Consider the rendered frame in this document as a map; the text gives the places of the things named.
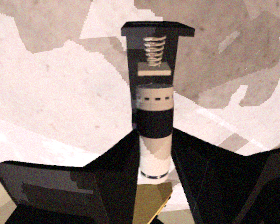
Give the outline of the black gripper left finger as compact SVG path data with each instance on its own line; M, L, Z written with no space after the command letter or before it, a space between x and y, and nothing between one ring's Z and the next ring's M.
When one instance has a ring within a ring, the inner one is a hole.
M2 161L0 184L19 206L132 224L139 181L139 133L131 131L85 166Z

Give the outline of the beige and black cylindrical battery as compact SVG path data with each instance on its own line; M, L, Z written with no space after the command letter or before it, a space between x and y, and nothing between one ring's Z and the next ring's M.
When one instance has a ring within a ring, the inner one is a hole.
M135 96L140 177L147 183L159 184L169 178L174 86L169 83L137 84Z

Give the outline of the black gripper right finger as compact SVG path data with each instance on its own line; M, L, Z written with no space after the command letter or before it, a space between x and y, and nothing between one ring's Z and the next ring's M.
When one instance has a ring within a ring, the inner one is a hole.
M170 156L195 224L239 224L269 179L280 147L242 156L174 127Z

